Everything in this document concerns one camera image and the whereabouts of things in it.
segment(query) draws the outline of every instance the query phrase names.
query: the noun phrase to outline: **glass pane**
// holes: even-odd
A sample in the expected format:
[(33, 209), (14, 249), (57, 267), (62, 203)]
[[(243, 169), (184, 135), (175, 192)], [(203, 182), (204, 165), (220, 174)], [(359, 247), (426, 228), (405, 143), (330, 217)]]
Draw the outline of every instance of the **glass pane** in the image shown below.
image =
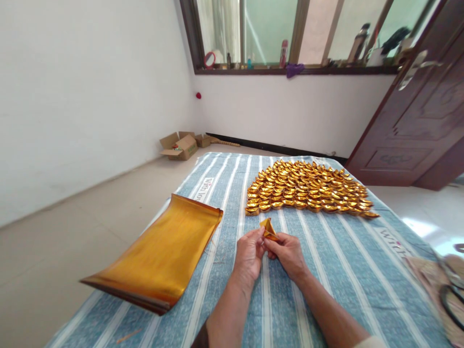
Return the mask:
[(338, 0), (311, 0), (301, 42), (301, 64), (320, 64)]
[(240, 1), (197, 0), (204, 53), (214, 52), (216, 64), (240, 62)]
[[(380, 31), (380, 45), (383, 45), (383, 43), (401, 27), (407, 27), (409, 30), (412, 30), (428, 2), (429, 0), (395, 0)], [(414, 43), (422, 34), (439, 2), (440, 1), (437, 0), (433, 4), (421, 26), (421, 29), (415, 37)], [(391, 50), (388, 57), (393, 57), (395, 53), (395, 49)]]
[(353, 47), (354, 38), (364, 23), (370, 23), (369, 32), (374, 30), (385, 0), (345, 0), (333, 37), (329, 58), (347, 59)]
[(289, 41), (288, 61), (298, 0), (243, 1), (244, 63), (278, 64), (283, 40)]

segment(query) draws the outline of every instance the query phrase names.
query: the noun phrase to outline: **hand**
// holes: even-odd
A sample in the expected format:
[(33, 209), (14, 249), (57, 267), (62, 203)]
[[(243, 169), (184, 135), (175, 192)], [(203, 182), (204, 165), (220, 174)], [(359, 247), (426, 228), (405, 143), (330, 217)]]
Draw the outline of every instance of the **hand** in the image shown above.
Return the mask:
[(264, 255), (262, 246), (264, 227), (252, 230), (237, 241), (237, 255), (233, 273), (237, 274), (247, 284), (254, 284), (261, 269), (261, 259)]
[(286, 233), (278, 233), (277, 236), (279, 243), (270, 239), (264, 240), (268, 257), (274, 260), (277, 256), (290, 279), (298, 284), (299, 280), (311, 274), (301, 252), (300, 240)]

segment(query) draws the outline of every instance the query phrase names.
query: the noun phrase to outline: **tiled floor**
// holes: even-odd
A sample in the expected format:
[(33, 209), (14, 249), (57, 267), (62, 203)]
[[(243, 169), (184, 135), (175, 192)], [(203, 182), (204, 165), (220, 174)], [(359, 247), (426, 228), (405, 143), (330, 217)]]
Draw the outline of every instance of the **tiled floor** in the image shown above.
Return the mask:
[[(247, 147), (199, 149), (276, 155)], [(90, 295), (77, 281), (113, 262), (195, 164), (159, 159), (0, 230), (0, 346), (43, 347)], [(464, 243), (464, 188), (371, 187), (442, 253)]]

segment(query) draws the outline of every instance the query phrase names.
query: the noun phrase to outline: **mirror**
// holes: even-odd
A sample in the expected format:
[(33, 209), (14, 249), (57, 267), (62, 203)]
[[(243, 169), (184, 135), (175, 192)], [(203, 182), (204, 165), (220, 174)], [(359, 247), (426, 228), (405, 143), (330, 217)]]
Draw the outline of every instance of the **mirror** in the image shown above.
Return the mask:
[(216, 62), (216, 55), (213, 52), (208, 52), (204, 56), (204, 65), (207, 69), (212, 69)]

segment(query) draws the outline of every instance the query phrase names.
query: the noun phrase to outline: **door handle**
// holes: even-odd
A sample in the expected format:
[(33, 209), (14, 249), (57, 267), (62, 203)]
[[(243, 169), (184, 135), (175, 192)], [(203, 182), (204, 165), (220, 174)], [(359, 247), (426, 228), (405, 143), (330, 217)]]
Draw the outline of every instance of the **door handle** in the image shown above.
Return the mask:
[(421, 69), (421, 68), (427, 68), (428, 66), (442, 66), (442, 65), (443, 63), (440, 63), (439, 61), (429, 60), (429, 61), (421, 63), (419, 66), (415, 66), (414, 68)]
[(425, 61), (425, 57), (427, 57), (427, 50), (420, 52), (414, 62), (411, 64), (411, 67), (406, 72), (404, 78), (401, 80), (400, 84), (398, 85), (398, 90), (403, 90), (406, 86), (411, 82), (412, 78), (416, 74), (418, 69), (427, 68), (429, 66), (442, 66), (443, 63), (436, 61), (436, 60), (429, 60)]

